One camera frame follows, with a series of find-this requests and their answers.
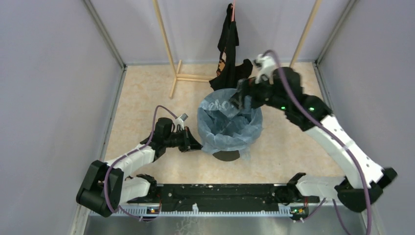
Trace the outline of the black plastic trash bin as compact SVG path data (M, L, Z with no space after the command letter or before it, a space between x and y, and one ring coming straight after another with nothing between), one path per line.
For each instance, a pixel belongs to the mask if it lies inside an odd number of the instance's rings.
M232 162L240 158L240 153L238 150L235 151L219 151L213 153L213 156L223 162Z

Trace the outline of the light blue trash bag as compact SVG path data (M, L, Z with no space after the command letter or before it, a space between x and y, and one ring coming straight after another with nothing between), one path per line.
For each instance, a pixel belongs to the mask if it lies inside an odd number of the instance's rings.
M197 109L197 128L202 151L208 154L237 151L244 160L251 158L251 145L263 130L260 108L251 108L251 98L244 98L244 108L231 103L237 89L227 88L207 95Z

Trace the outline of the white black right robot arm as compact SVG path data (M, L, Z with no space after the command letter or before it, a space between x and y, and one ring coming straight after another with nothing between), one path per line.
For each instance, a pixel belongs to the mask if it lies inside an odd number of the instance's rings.
M288 198L294 202L306 196L335 199L353 212L365 211L379 199L397 177L397 172L375 163L344 131L332 110L319 97L303 92L299 73L289 67L284 67L283 72L302 110L291 100L276 70L273 84L256 83L254 78L240 80L232 103L236 107L255 109L266 105L283 111L286 118L315 140L344 172L340 177L298 173L288 182Z

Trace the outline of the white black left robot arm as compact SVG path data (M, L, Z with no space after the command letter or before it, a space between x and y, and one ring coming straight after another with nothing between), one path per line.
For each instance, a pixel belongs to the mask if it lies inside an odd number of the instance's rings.
M103 216L121 210L124 203L161 203L157 181L147 174L132 173L158 160L167 148L180 152L202 149L190 129L184 125L186 115L175 120L161 117L154 120L149 137L131 151L107 162L96 160L87 170L76 196L76 203Z

